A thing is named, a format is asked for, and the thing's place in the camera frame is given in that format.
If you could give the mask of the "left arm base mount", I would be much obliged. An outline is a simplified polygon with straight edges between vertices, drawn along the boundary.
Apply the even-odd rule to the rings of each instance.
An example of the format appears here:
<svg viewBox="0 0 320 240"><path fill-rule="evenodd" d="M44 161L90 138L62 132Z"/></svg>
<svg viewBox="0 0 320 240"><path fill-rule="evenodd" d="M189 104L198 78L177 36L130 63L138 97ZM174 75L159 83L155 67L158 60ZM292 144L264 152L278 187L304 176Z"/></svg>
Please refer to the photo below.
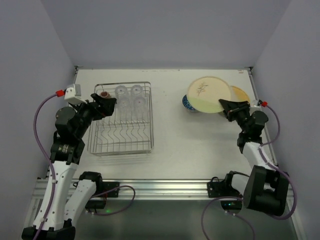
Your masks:
<svg viewBox="0 0 320 240"><path fill-rule="evenodd" d="M90 212L97 213L98 210L103 210L108 202L108 199L117 198L119 196L119 190L116 189L114 191L111 191L112 189L119 187L120 182L118 181L104 181L103 187L99 189L95 195L102 194L98 196L97 198L90 199L87 204L85 205L85 209Z"/></svg>

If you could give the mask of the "green plate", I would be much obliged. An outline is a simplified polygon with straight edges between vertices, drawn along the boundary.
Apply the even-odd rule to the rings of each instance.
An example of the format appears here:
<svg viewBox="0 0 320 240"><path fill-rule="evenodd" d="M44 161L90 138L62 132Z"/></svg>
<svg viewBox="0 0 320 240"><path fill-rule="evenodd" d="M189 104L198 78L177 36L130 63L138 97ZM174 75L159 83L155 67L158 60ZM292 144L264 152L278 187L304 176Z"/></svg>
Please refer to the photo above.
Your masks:
<svg viewBox="0 0 320 240"><path fill-rule="evenodd" d="M231 86L221 78L205 76L189 85L186 97L197 111L217 114L224 110L219 100L231 101L234 94Z"/></svg>

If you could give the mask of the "blue patterned bowl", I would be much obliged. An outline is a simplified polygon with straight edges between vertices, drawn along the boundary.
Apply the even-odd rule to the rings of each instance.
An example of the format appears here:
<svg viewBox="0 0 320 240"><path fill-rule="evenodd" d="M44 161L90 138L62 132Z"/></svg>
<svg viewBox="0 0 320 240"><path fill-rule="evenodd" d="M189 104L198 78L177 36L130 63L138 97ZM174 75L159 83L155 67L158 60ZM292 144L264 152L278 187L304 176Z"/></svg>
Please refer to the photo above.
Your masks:
<svg viewBox="0 0 320 240"><path fill-rule="evenodd" d="M198 112L188 101L187 95L185 94L182 98L182 105L190 112L196 113Z"/></svg>

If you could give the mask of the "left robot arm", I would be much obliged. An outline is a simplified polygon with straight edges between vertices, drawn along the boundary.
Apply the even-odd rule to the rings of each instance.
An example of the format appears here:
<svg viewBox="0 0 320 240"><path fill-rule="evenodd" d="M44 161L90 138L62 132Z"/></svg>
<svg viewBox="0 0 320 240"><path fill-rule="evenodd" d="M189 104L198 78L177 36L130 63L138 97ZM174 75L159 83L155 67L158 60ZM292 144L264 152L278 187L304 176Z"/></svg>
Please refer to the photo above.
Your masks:
<svg viewBox="0 0 320 240"><path fill-rule="evenodd" d="M89 198L102 187L98 172L87 172L78 189L67 198L73 176L79 166L85 143L83 136L93 121L112 116L116 98L91 94L92 102L71 103L55 114L53 144L49 161L49 177L40 210L33 225L23 229L24 240L73 240L76 222Z"/></svg>

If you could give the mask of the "beige floral plate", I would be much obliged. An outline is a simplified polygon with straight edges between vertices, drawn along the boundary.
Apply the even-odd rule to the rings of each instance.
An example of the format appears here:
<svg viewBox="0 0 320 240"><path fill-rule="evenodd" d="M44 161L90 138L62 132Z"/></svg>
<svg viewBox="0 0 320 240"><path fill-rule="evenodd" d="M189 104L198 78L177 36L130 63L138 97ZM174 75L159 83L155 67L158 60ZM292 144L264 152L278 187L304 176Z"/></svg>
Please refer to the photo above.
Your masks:
<svg viewBox="0 0 320 240"><path fill-rule="evenodd" d="M232 92L233 92L233 99L235 102L250 102L250 97L248 94L242 90L241 88L237 86L231 86Z"/></svg>

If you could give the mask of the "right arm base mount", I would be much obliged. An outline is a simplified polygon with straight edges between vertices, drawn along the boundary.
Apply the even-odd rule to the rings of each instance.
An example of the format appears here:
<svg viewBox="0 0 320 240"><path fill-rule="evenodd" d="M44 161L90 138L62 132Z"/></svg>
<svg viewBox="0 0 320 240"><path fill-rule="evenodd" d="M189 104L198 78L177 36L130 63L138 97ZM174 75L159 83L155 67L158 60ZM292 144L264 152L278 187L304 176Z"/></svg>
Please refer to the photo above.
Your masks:
<svg viewBox="0 0 320 240"><path fill-rule="evenodd" d="M214 176L207 182L206 189L209 198L242 197L241 193L231 186L231 178L228 176L223 180L219 180L218 177ZM237 200L221 200L220 204L225 211L240 211L243 206Z"/></svg>

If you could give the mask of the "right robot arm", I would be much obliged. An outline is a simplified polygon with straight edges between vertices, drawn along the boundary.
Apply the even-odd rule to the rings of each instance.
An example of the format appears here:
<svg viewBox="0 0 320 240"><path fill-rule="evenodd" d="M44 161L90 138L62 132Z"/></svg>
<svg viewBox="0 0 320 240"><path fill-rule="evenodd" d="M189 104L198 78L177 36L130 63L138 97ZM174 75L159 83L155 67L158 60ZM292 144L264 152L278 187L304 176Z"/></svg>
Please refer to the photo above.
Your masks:
<svg viewBox="0 0 320 240"><path fill-rule="evenodd" d="M268 116L258 109L252 111L248 101L218 101L226 119L235 121L240 127L237 146L251 167L243 192L245 208L276 218L282 217L286 207L289 177L281 173L265 155L262 132L269 121Z"/></svg>

